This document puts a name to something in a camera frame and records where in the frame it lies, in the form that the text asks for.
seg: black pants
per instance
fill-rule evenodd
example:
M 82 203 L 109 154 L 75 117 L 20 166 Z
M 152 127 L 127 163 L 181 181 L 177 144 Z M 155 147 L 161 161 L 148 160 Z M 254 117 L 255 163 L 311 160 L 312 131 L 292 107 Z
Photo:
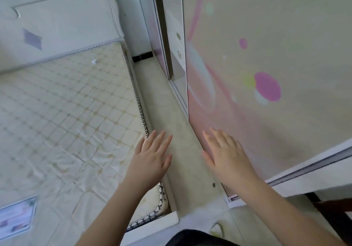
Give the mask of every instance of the black pants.
M 228 240 L 214 237 L 199 230 L 185 229 L 178 232 L 165 246 L 238 246 Z

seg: white drawer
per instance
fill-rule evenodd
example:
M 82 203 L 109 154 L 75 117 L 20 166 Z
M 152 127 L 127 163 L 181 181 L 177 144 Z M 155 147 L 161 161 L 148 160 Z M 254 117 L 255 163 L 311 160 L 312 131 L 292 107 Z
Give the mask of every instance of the white drawer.
M 186 72 L 186 56 L 184 50 L 179 46 L 175 39 L 168 32 L 170 51 L 175 55 L 176 59 L 182 66 L 182 69 Z
M 166 25 L 168 27 L 168 32 L 176 40 L 179 46 L 184 51 L 184 31 L 183 23 L 180 23 L 176 18 L 169 12 L 166 11 Z

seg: white headboard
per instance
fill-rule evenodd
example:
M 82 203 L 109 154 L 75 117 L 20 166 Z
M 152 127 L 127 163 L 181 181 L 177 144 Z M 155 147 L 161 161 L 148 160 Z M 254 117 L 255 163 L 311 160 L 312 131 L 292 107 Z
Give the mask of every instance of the white headboard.
M 25 1 L 2 0 L 0 71 L 123 39 L 115 0 Z

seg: purple diamond shape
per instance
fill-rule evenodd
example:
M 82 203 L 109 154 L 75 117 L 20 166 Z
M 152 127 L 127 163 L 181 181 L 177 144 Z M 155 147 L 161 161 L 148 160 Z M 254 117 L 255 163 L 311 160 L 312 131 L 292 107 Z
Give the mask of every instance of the purple diamond shape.
M 24 42 L 26 44 L 29 44 L 35 48 L 38 48 L 39 50 L 42 50 L 42 37 L 40 37 L 39 35 L 35 35 L 26 29 L 23 29 L 23 32 L 24 32 Z

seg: forearm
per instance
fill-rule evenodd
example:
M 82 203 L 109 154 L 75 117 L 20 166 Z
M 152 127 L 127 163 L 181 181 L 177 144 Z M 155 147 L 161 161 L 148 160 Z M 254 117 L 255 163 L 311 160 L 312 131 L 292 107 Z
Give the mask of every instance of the forearm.
M 260 179 L 248 182 L 239 196 L 251 207 L 276 238 L 285 246 L 344 245 L 302 214 L 275 190 Z
M 117 246 L 137 208 L 143 193 L 123 181 L 76 246 Z

